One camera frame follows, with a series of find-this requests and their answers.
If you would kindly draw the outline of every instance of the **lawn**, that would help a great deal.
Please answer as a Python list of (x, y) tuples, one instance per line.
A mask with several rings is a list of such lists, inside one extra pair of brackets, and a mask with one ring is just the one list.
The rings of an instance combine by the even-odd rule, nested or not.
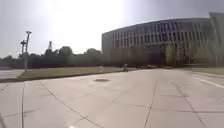
[(193, 72), (204, 72), (211, 74), (224, 75), (224, 67), (192, 68)]
[(20, 78), (52, 78), (63, 76), (76, 76), (87, 74), (111, 73), (122, 71), (119, 67), (68, 67), (68, 68), (43, 68), (29, 69)]

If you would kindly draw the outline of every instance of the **tree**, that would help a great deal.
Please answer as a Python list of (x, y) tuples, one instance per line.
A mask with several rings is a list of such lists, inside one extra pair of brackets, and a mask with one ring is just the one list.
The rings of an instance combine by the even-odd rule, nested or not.
[(72, 49), (69, 46), (63, 46), (59, 49), (58, 59), (60, 66), (69, 66), (71, 64)]

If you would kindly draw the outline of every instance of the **ground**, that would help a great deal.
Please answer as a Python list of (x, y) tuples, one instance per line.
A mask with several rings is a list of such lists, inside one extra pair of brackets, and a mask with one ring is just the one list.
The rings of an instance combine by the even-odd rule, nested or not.
[(224, 79), (180, 70), (0, 84), (0, 128), (223, 128)]

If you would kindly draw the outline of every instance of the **building facade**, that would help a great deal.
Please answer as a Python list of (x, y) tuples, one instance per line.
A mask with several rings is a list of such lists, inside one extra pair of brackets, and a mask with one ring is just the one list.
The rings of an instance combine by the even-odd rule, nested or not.
[(158, 56), (161, 60), (161, 58), (164, 59), (165, 48), (168, 44), (189, 47), (189, 42), (198, 42), (203, 45), (208, 39), (219, 38), (217, 41), (220, 41), (223, 36), (214, 36), (214, 26), (217, 26), (217, 23), (223, 23), (220, 23), (223, 17), (220, 14), (218, 19), (217, 15), (210, 13), (211, 18), (162, 20), (106, 32), (102, 34), (103, 55), (105, 60), (111, 61), (112, 52), (116, 49), (146, 47), (150, 51), (148, 56)]

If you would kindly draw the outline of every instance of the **light pole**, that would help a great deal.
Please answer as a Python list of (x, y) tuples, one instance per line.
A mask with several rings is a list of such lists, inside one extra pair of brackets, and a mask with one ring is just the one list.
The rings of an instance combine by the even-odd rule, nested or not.
[(28, 62), (28, 42), (29, 42), (29, 39), (30, 39), (30, 34), (32, 33), (32, 32), (30, 32), (30, 31), (26, 31), (26, 33), (27, 33), (27, 39), (26, 39), (26, 55), (25, 55), (25, 63), (24, 63), (24, 68), (25, 68), (25, 73), (27, 72), (27, 62)]

